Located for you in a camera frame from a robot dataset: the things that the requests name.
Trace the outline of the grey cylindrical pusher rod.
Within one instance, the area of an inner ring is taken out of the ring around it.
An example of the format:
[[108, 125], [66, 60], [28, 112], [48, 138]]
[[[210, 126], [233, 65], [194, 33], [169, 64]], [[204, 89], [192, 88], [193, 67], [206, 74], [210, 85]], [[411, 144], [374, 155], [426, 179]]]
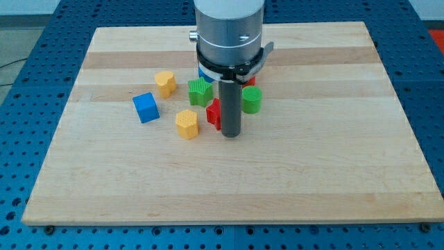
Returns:
[[235, 138], [241, 131], [241, 91], [238, 83], [219, 81], [221, 132], [227, 138]]

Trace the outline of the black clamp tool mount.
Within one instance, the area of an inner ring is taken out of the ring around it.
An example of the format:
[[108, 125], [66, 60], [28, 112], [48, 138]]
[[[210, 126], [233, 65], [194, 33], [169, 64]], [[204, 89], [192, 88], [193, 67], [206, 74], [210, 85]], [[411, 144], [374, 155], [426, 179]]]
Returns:
[[196, 46], [198, 66], [206, 67], [207, 69], [215, 72], [215, 81], [232, 81], [240, 85], [245, 84], [248, 80], [258, 74], [258, 72], [265, 65], [268, 55], [273, 50], [274, 42], [269, 42], [265, 45], [265, 47], [260, 48], [258, 54], [253, 59], [240, 65], [225, 66], [210, 62], [200, 52], [199, 46]]

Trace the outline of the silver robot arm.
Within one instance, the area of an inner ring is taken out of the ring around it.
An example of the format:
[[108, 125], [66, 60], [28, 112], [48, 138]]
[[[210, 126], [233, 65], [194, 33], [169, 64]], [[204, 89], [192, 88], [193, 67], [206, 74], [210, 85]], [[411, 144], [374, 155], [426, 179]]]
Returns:
[[219, 84], [221, 132], [241, 132], [242, 87], [264, 66], [274, 43], [262, 46], [265, 0], [194, 0], [199, 70]]

